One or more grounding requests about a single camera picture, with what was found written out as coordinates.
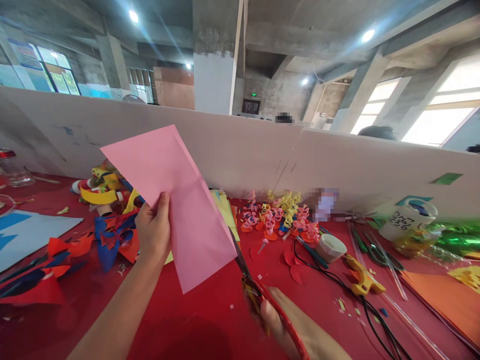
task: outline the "orange paper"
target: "orange paper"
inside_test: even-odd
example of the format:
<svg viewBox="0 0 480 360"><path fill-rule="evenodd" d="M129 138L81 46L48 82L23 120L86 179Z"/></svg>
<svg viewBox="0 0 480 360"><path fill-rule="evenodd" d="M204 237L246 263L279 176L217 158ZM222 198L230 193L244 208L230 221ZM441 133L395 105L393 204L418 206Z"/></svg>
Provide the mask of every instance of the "orange paper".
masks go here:
<svg viewBox="0 0 480 360"><path fill-rule="evenodd" d="M449 275L403 271L404 279L480 349L480 294Z"/></svg>

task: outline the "paper craft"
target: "paper craft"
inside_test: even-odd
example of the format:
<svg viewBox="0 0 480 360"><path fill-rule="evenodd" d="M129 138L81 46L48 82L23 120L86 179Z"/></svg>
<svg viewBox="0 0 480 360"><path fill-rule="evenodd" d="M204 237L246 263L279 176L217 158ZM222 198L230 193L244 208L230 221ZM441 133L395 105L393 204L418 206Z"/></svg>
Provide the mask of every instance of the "paper craft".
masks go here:
<svg viewBox="0 0 480 360"><path fill-rule="evenodd" d="M449 275L402 271L406 282L480 349L480 295Z"/></svg>
<svg viewBox="0 0 480 360"><path fill-rule="evenodd" d="M170 194L172 253L184 294L237 256L229 227L174 125L101 151L152 208L161 192Z"/></svg>
<svg viewBox="0 0 480 360"><path fill-rule="evenodd" d="M14 210L0 218L0 272L58 238L82 218Z"/></svg>
<svg viewBox="0 0 480 360"><path fill-rule="evenodd" d="M460 178L463 174L456 173L456 172L447 172L440 176L438 179L432 181L432 184L440 184L440 185L450 185L455 180Z"/></svg>
<svg viewBox="0 0 480 360"><path fill-rule="evenodd" d="M397 202L395 205L396 206L403 206L405 205L405 203L407 202L407 200L410 200L410 199L420 199L420 200L423 200L425 202L429 202L430 200L433 199L433 197L423 197L423 196L415 196L415 195L408 195L408 196L405 196L402 200L400 200L399 202ZM422 206L423 203L420 202L420 201L411 201L412 204L415 204L415 205L420 205Z"/></svg>

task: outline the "wire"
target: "wire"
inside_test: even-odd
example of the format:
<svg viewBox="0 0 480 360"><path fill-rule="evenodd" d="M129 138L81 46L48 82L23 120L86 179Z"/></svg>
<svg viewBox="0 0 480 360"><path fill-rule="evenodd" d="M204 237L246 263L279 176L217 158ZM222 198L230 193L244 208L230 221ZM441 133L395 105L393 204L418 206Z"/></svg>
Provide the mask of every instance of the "wire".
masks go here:
<svg viewBox="0 0 480 360"><path fill-rule="evenodd" d="M407 353L407 351L403 348L403 346L400 344L400 342L397 340L397 338L394 336L394 334L392 333L392 331L390 330L389 326L387 325L387 323L385 322L385 320L383 319L383 317L380 315L380 313L377 311L377 309L375 309L375 307L370 303L368 302L365 297L363 296L357 296L353 293L352 289L350 289L347 285L345 285L345 283L336 275L334 274L333 272L330 272L330 271L326 271L324 269L322 269L320 267L320 264L318 263L318 261L312 257L313 259L313 262L315 264L315 266L313 266L312 264L308 263L307 261L303 260L298 254L297 254L297 239L294 239L293 241L293 252L295 253L295 257L300 260L302 263L304 263L305 265L309 266L310 268L314 269L314 270L317 270L318 272L322 273L323 275L325 275L327 278L329 278L330 280L332 280L333 282L337 283L338 285L340 285L342 288L346 289L348 293L350 293L359 303L361 303L363 305L363 308L365 310L365 313L366 313L366 317L367 317L367 320L368 320L368 324L370 325L373 333L375 334L377 340L380 342L381 346L385 349L385 351L388 353L388 355L393 359L393 360L401 360L402 357L400 356L400 351L405 354L407 360L412 360L412 358L409 356L409 354ZM378 321L380 321L380 325L382 326L383 330L385 331L385 334L388 338L388 340L392 343L394 349L395 349L395 352L396 352L396 355L397 357L395 357L388 349L387 349L387 346L384 344L384 342L382 341L382 339L380 339L380 336L378 335L377 331L375 330L375 327L374 325L372 324L372 321L370 320L370 316L368 314L368 312L371 312L375 317L378 318Z"/></svg>

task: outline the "green sticky note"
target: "green sticky note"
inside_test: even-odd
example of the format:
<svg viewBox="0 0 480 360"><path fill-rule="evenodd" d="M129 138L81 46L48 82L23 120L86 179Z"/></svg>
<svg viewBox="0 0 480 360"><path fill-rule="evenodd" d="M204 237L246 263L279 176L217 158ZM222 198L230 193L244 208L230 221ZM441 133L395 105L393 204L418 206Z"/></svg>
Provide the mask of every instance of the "green sticky note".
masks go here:
<svg viewBox="0 0 480 360"><path fill-rule="evenodd" d="M367 221L367 223L368 223L372 228L374 228L375 230L380 229L380 226L378 226L377 223L374 222L374 221Z"/></svg>
<svg viewBox="0 0 480 360"><path fill-rule="evenodd" d="M432 181L432 184L450 185L462 175L463 174L459 174L456 172L447 172L446 174L440 176L437 180Z"/></svg>

